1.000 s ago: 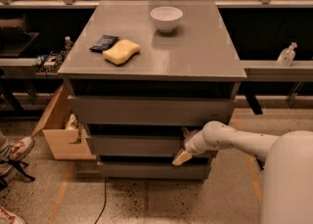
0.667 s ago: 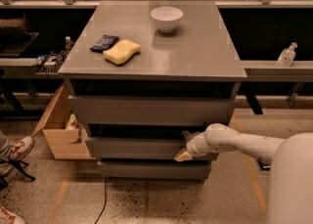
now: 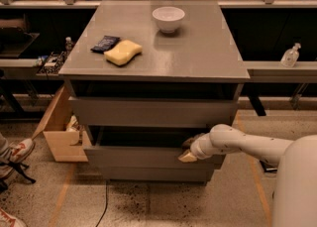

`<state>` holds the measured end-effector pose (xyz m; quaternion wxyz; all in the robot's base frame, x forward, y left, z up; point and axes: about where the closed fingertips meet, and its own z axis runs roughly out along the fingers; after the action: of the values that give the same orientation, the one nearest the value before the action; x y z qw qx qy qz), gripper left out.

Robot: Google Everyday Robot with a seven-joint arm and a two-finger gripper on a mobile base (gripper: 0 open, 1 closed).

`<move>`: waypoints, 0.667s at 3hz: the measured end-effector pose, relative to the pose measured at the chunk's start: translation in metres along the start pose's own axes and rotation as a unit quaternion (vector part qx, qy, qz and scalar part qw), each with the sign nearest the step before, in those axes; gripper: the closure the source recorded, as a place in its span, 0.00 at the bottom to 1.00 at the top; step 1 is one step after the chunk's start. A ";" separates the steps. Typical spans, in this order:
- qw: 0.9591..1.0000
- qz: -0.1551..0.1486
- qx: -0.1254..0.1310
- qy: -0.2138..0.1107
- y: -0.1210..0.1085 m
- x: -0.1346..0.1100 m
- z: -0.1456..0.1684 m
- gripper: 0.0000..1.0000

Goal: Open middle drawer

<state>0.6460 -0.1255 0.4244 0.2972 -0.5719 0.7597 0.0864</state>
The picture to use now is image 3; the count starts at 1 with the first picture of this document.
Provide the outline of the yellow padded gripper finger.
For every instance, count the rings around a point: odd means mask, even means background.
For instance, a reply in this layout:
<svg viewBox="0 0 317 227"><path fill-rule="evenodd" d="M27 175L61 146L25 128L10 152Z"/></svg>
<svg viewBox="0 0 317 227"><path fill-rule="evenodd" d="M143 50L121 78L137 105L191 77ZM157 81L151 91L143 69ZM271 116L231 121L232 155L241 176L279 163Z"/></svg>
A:
<svg viewBox="0 0 317 227"><path fill-rule="evenodd" d="M187 149L186 151L184 151L179 157L178 159L183 162L183 163L193 163L197 161L197 158L192 154L192 152Z"/></svg>
<svg viewBox="0 0 317 227"><path fill-rule="evenodd" d="M189 149L190 146L192 145L192 143L197 140L198 138L200 138L201 136L203 136L203 133L201 134L197 134L193 137L190 137L189 139L187 139L186 141L184 141L181 145L182 149Z"/></svg>

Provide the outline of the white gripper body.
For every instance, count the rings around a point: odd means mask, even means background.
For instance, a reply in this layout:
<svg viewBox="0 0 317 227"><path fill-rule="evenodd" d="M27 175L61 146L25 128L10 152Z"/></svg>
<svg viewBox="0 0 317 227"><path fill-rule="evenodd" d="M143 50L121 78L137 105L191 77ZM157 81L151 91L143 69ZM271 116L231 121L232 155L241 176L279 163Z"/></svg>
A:
<svg viewBox="0 0 317 227"><path fill-rule="evenodd" d="M199 134L193 138L190 152L198 159L205 160L217 153L217 149L212 145L208 134Z"/></svg>

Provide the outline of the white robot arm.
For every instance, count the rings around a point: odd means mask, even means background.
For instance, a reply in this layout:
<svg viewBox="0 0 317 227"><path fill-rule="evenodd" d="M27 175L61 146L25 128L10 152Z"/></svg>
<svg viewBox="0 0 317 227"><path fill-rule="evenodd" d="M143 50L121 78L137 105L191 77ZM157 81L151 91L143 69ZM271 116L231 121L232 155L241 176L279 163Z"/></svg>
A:
<svg viewBox="0 0 317 227"><path fill-rule="evenodd" d="M317 136L297 140L246 134L218 124L184 142L183 163L243 152L277 168L271 227L317 227Z"/></svg>

